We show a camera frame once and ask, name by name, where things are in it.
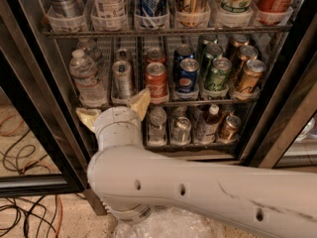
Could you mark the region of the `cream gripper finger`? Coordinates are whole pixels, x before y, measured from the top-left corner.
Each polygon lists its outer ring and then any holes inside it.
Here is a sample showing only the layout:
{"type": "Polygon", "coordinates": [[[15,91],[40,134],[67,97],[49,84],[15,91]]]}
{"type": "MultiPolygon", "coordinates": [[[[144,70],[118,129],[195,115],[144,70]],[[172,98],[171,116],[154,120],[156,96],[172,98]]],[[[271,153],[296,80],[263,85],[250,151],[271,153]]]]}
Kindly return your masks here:
{"type": "Polygon", "coordinates": [[[77,108],[75,110],[79,120],[91,131],[95,132],[95,120],[101,114],[100,109],[77,108]]]}
{"type": "Polygon", "coordinates": [[[134,110],[141,121],[146,117],[151,102],[150,90],[146,87],[128,101],[128,107],[134,110]]]}

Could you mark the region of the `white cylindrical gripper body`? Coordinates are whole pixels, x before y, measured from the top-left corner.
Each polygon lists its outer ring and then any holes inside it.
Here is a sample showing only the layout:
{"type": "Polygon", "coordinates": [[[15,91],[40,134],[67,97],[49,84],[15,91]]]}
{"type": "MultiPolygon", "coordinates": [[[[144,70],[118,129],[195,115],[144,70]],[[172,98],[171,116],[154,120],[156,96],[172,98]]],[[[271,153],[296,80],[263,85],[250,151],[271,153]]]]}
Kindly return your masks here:
{"type": "Polygon", "coordinates": [[[98,150],[124,145],[143,145],[141,120],[126,106],[117,106],[102,112],[94,122],[98,150]]]}

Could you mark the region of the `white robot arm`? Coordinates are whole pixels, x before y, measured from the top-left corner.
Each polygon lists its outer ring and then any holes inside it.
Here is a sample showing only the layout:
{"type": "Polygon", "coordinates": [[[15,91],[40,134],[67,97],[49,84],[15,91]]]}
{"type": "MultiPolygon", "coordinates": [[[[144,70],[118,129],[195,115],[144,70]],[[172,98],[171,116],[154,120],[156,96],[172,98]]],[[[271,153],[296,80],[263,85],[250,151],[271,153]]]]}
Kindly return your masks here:
{"type": "Polygon", "coordinates": [[[125,106],[94,122],[98,151],[87,178],[117,219],[137,223],[168,205],[270,238],[317,237],[317,175],[196,163],[146,150],[138,114],[125,106]]]}

